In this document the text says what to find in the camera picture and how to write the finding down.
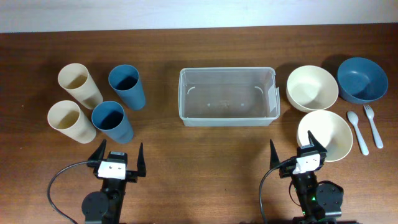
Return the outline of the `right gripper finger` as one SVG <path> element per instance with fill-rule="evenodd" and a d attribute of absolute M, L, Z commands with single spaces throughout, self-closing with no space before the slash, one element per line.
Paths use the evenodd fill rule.
<path fill-rule="evenodd" d="M 276 148 L 275 148 L 274 143 L 273 143 L 272 140 L 270 140 L 270 149 L 271 149 L 271 156 L 270 156 L 270 166 L 269 166 L 269 168 L 270 169 L 275 169 L 276 167 L 279 166 L 280 160 L 279 160 Z"/>
<path fill-rule="evenodd" d="M 314 150 L 318 151 L 320 154 L 326 154 L 327 150 L 316 140 L 315 136 L 312 134 L 311 131 L 307 131 L 308 133 L 308 140 L 310 145 L 313 146 Z"/>

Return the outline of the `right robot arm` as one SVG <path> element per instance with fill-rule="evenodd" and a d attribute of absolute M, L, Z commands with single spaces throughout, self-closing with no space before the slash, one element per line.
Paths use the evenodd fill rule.
<path fill-rule="evenodd" d="M 315 172 L 325 162 L 327 150 L 308 131 L 309 144 L 297 148 L 297 155 L 281 162 L 274 143 L 270 142 L 270 170 L 278 170 L 280 178 L 290 177 L 298 197 L 302 217 L 294 223 L 336 223 L 341 216 L 343 188 L 333 182 L 319 182 Z"/>

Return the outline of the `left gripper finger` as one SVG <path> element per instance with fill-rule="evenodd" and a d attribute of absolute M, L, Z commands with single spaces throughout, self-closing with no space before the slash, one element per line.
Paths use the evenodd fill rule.
<path fill-rule="evenodd" d="M 137 158 L 137 175 L 139 177 L 145 177 L 146 176 L 146 163 L 144 159 L 144 145 L 141 143 L 140 148 L 139 148 L 139 154 Z"/>
<path fill-rule="evenodd" d="M 102 140 L 99 147 L 92 153 L 92 155 L 88 158 L 89 161 L 102 161 L 104 157 L 104 152 L 106 149 L 106 140 Z"/>

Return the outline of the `blue bowl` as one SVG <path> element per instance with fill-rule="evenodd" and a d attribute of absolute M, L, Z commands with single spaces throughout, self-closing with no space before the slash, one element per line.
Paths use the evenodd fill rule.
<path fill-rule="evenodd" d="M 338 68 L 336 81 L 342 99 L 360 105 L 382 98 L 389 85 L 385 71 L 362 57 L 345 60 Z"/>

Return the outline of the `cream bowl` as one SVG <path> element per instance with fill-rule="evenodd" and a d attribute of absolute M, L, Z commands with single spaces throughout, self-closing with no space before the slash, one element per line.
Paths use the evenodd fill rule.
<path fill-rule="evenodd" d="M 290 73 L 286 94 L 294 108 L 309 113 L 331 107 L 338 98 L 339 88 L 335 78 L 324 68 L 304 65 Z"/>
<path fill-rule="evenodd" d="M 327 150 L 326 162 L 336 162 L 345 158 L 351 151 L 353 135 L 347 122 L 336 113 L 326 110 L 306 114 L 298 125 L 297 143 L 309 144 L 308 131 Z"/>

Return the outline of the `cream bowl front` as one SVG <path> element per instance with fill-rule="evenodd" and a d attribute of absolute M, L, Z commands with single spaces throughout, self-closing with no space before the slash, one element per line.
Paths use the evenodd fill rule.
<path fill-rule="evenodd" d="M 298 125 L 297 143 L 309 144 L 308 131 L 327 150 L 326 162 L 336 162 L 345 158 L 351 151 L 353 135 L 347 122 L 336 113 L 326 110 L 306 114 Z"/>

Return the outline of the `cream bowl back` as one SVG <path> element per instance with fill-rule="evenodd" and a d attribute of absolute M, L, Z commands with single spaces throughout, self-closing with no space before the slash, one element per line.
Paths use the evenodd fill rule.
<path fill-rule="evenodd" d="M 335 78 L 324 68 L 304 65 L 290 73 L 286 94 L 294 108 L 309 113 L 331 107 L 338 98 L 339 88 Z"/>

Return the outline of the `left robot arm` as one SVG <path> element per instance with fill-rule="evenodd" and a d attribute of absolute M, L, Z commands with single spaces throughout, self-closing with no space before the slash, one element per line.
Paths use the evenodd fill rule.
<path fill-rule="evenodd" d="M 101 190 L 88 194 L 81 205 L 85 223 L 119 223 L 126 184 L 136 183 L 139 177 L 146 176 L 144 146 L 140 145 L 137 170 L 127 170 L 127 154 L 111 151 L 104 158 L 106 140 L 88 158 L 88 167 L 93 169 L 97 179 L 103 181 Z"/>

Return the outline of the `clear plastic container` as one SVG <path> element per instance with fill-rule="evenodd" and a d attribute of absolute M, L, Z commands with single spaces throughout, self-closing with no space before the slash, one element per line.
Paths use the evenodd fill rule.
<path fill-rule="evenodd" d="M 184 68 L 178 112 L 185 126 L 268 126 L 280 116 L 270 67 Z"/>

